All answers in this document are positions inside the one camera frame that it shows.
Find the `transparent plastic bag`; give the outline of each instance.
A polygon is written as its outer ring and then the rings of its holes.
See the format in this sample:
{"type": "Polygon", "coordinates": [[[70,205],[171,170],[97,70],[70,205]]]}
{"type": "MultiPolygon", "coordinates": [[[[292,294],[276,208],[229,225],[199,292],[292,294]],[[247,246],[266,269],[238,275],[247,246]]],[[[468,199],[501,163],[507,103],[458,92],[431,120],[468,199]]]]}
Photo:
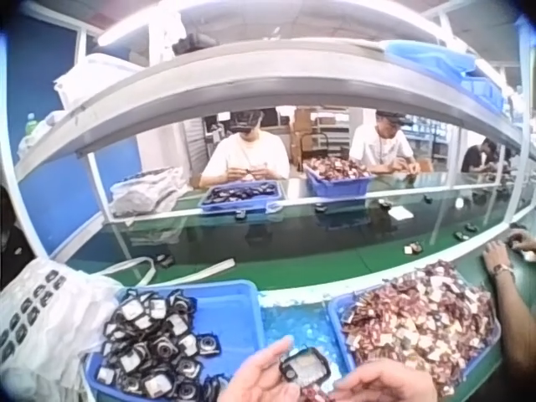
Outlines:
{"type": "Polygon", "coordinates": [[[0,380],[16,400],[76,400],[121,284],[37,259],[0,293],[0,380]]]}

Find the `black shirt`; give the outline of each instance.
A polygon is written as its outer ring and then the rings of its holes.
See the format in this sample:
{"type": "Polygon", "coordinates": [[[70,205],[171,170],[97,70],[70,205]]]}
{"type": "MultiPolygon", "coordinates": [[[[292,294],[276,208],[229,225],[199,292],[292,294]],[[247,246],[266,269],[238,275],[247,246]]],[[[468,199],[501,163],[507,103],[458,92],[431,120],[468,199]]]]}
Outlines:
{"type": "Polygon", "coordinates": [[[480,156],[480,147],[473,145],[467,149],[466,155],[463,157],[463,163],[461,164],[461,172],[469,173],[469,168],[478,168],[482,165],[482,158],[480,156]]]}

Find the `worker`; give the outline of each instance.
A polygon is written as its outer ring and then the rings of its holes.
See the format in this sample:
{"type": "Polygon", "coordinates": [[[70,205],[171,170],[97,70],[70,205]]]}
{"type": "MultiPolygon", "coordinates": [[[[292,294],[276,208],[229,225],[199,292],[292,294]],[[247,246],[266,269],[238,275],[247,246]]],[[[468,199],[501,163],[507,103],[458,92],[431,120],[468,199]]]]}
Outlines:
{"type": "Polygon", "coordinates": [[[495,170],[493,155],[497,151],[497,144],[486,138],[482,144],[467,148],[461,164],[462,173],[484,173],[495,170]]]}
{"type": "Polygon", "coordinates": [[[210,187],[240,180],[289,177],[290,163],[283,141],[260,129],[262,111],[242,111],[231,117],[233,135],[215,149],[199,181],[210,187]]]}
{"type": "Polygon", "coordinates": [[[411,124],[412,121],[400,113],[376,111],[376,124],[363,124],[353,134],[350,158],[375,174],[400,171],[417,174],[420,165],[400,130],[402,126],[411,124]]]}
{"type": "MultiPolygon", "coordinates": [[[[508,240],[514,241],[514,250],[536,252],[536,239],[525,230],[514,230],[508,240]]],[[[483,257],[497,290],[498,318],[510,374],[508,382],[516,390],[531,390],[536,394],[533,381],[536,379],[536,317],[519,295],[506,245],[491,242],[483,257]]],[[[532,310],[536,312],[536,301],[532,310]]]]}

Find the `cap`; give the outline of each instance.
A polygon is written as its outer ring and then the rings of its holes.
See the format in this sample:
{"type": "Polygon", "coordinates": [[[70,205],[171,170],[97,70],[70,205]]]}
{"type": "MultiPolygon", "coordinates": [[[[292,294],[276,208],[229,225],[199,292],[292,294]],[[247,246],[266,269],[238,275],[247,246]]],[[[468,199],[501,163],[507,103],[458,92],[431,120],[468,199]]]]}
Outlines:
{"type": "Polygon", "coordinates": [[[231,114],[229,129],[232,132],[250,132],[264,117],[262,111],[238,111],[231,114]]]}
{"type": "Polygon", "coordinates": [[[413,121],[402,113],[395,113],[392,111],[376,111],[376,117],[384,117],[391,123],[401,126],[413,126],[413,121]]]}

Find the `blue plastic bin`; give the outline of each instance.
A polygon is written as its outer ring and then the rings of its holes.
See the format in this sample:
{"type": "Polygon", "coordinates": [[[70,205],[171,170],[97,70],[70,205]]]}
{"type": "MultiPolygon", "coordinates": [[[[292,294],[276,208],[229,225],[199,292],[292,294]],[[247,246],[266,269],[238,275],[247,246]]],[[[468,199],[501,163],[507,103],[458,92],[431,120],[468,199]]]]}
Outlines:
{"type": "Polygon", "coordinates": [[[385,53],[417,63],[434,75],[447,78],[456,84],[462,73],[474,71],[477,58],[471,54],[455,52],[437,44],[427,44],[414,40],[386,40],[385,53]]]}
{"type": "Polygon", "coordinates": [[[201,201],[199,201],[198,207],[203,210],[205,214],[221,214],[225,212],[233,212],[236,210],[242,210],[242,211],[251,211],[251,210],[258,210],[258,209],[266,209],[266,205],[273,203],[274,201],[277,201],[281,199],[282,191],[279,183],[276,180],[264,180],[259,182],[237,182],[237,183],[229,183],[224,184],[221,186],[213,186],[209,188],[209,191],[203,196],[201,201]],[[246,199],[244,201],[233,201],[229,203],[220,203],[220,204],[206,204],[207,197],[214,191],[215,188],[222,189],[222,188],[244,188],[244,187],[251,187],[255,185],[261,185],[264,183],[268,184],[274,184],[276,186],[276,194],[275,195],[259,195],[257,197],[253,197],[252,199],[246,199]]]}
{"type": "Polygon", "coordinates": [[[465,77],[461,86],[498,113],[503,112],[504,97],[501,89],[486,77],[465,77]]]}
{"type": "Polygon", "coordinates": [[[325,198],[336,197],[363,197],[367,193],[369,183],[373,177],[369,178],[345,178],[341,180],[324,180],[311,170],[308,166],[303,166],[307,175],[307,184],[318,196],[325,198]]]}
{"type": "MultiPolygon", "coordinates": [[[[365,289],[359,293],[347,294],[336,297],[332,299],[327,305],[327,314],[330,321],[332,322],[333,328],[335,329],[335,336],[337,337],[338,346],[341,348],[341,353],[343,354],[343,360],[346,364],[348,372],[354,370],[357,367],[357,363],[353,358],[353,355],[349,352],[348,346],[346,344],[346,339],[343,334],[343,326],[341,325],[341,316],[343,312],[349,308],[356,299],[363,296],[368,291],[373,291],[379,289],[385,285],[373,286],[369,289],[365,289]]],[[[501,338],[501,325],[498,321],[495,322],[495,330],[493,332],[493,339],[489,346],[482,350],[482,352],[471,360],[466,368],[463,370],[462,377],[465,378],[469,373],[480,363],[480,361],[486,356],[486,354],[492,349],[493,345],[498,342],[501,338]]]]}
{"type": "MultiPolygon", "coordinates": [[[[206,375],[231,376],[252,353],[265,346],[264,328],[260,316],[258,291],[250,281],[226,281],[201,285],[137,288],[155,291],[166,296],[175,289],[183,289],[186,296],[195,297],[198,310],[193,318],[194,333],[214,333],[218,336],[222,353],[214,358],[200,358],[203,363],[201,379],[206,375]]],[[[96,381],[102,362],[100,353],[92,353],[85,368],[88,385],[102,394],[128,402],[164,401],[124,394],[119,389],[96,381]]]]}

